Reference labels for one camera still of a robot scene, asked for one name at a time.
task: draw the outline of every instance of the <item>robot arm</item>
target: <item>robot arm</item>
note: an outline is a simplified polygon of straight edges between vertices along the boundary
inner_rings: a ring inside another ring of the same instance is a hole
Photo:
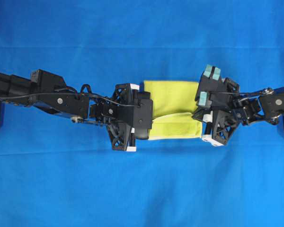
[[[240,124],[266,121],[277,125],[284,116],[284,87],[240,93],[237,83],[222,79],[220,69],[209,65],[201,76],[195,101],[198,109],[193,118],[206,123],[202,139],[214,146],[226,145]]]
[[[198,108],[193,118],[206,123],[202,139],[214,146],[226,145],[240,124],[277,125],[284,116],[284,87],[241,93],[237,83],[222,79],[220,69],[209,65],[195,101]],[[30,80],[0,73],[0,119],[2,102],[34,106],[74,123],[106,126],[114,150],[136,151],[135,140],[147,140],[152,127],[150,93],[140,92],[133,84],[116,85],[113,95],[104,97],[92,93],[87,84],[77,92],[62,77],[43,70],[33,72]]]
[[[62,77],[44,70],[33,72],[30,80],[0,73],[0,118],[2,102],[34,106],[75,123],[106,126],[114,150],[135,151],[135,139],[148,139],[152,125],[150,93],[139,92],[138,85],[116,85],[108,98],[92,93],[87,84],[77,92]]]

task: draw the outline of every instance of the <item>cloth fold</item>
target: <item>cloth fold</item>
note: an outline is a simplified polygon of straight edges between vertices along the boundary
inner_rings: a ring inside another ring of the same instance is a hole
[[[202,123],[192,119],[197,88],[197,82],[144,81],[144,90],[153,100],[150,140],[201,137]]]

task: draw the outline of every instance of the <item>black cable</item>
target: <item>black cable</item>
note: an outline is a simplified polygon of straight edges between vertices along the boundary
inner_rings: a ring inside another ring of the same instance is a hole
[[[222,92],[222,91],[210,91],[215,94],[227,94],[227,95],[251,95],[251,96],[284,96],[284,94],[263,94],[261,92]]]
[[[104,122],[97,122],[97,121],[83,121],[84,124],[92,124],[92,125],[101,125],[101,126],[108,126],[108,123]]]
[[[62,87],[62,88],[55,89],[55,91],[65,91],[65,90],[69,90],[69,91],[74,92],[76,94],[76,99],[79,99],[78,92],[73,87],[67,86],[67,87]]]
[[[118,102],[115,102],[113,100],[110,100],[109,98],[103,97],[98,94],[91,94],[91,93],[66,93],[66,92],[39,92],[39,93],[32,93],[32,94],[27,94],[27,95],[22,95],[22,96],[0,96],[1,100],[10,100],[10,99],[18,99],[18,98],[28,98],[32,96],[42,96],[42,95],[72,95],[72,96],[77,96],[77,95],[83,95],[83,96],[88,96],[89,98],[99,98],[106,100],[108,102],[114,103],[119,106],[125,106],[125,107],[135,107],[135,105],[126,105],[126,104],[121,104]]]
[[[82,87],[81,87],[81,91],[80,91],[80,92],[82,93],[85,88],[87,89],[87,92],[88,92],[88,93],[92,93],[91,87],[90,87],[89,84],[83,84]]]

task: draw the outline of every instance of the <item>blue backdrop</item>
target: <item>blue backdrop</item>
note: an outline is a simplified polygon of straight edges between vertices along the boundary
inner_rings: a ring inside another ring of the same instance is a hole
[[[198,81],[206,64],[241,91],[284,86],[284,0],[1,0],[0,72],[36,69],[110,96],[115,84]],[[284,132],[240,127],[226,147],[138,141],[6,105],[0,227],[284,226]]]

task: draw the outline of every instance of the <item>yellow towel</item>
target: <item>yellow towel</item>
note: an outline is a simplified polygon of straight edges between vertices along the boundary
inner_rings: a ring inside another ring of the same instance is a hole
[[[201,137],[202,123],[192,119],[197,88],[196,82],[144,81],[153,100],[150,140]]]

